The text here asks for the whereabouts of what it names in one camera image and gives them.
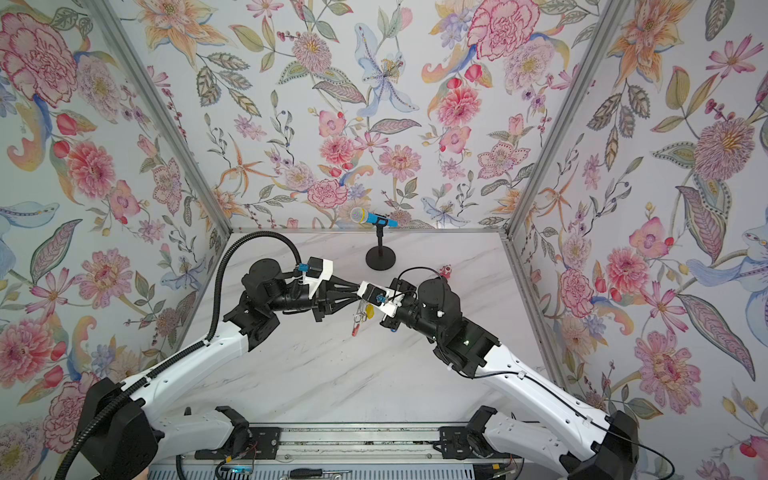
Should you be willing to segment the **metal keyring with red handle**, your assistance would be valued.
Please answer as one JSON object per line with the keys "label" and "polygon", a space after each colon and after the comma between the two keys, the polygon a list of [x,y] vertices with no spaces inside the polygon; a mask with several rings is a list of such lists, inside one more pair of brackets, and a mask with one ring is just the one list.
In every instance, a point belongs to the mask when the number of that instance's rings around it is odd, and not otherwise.
{"label": "metal keyring with red handle", "polygon": [[353,328],[351,335],[356,337],[359,333],[361,325],[366,322],[365,319],[365,307],[369,305],[365,300],[361,300],[358,303],[357,309],[353,316]]}

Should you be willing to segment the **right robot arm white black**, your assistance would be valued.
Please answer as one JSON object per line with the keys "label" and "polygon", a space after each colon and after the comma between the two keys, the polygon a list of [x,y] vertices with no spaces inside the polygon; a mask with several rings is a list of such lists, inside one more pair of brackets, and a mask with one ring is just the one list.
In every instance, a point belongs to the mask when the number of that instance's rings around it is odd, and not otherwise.
{"label": "right robot arm white black", "polygon": [[451,370],[492,386],[536,417],[529,424],[491,407],[478,409],[467,425],[467,439],[480,455],[511,454],[562,479],[632,477],[639,458],[634,420],[577,399],[527,366],[463,314],[444,278],[417,287],[394,281],[389,289],[366,287],[360,294],[383,313],[382,326],[405,326],[424,335]]}

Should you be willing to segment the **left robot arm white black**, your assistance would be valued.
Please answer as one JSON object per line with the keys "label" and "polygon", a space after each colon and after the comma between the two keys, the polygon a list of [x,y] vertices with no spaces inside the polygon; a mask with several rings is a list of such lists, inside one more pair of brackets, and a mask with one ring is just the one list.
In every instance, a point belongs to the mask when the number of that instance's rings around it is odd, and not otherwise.
{"label": "left robot arm white black", "polygon": [[358,301],[373,305],[388,296],[368,282],[336,277],[332,261],[316,257],[290,272],[274,259],[261,259],[242,285],[236,307],[226,315],[215,314],[203,338],[154,367],[89,388],[57,478],[66,478],[78,455],[102,479],[132,479],[156,460],[193,451],[232,458],[247,452],[257,441],[249,421],[234,408],[221,405],[177,416],[169,416],[169,408],[205,377],[260,346],[278,327],[280,313],[311,313],[321,321]]}

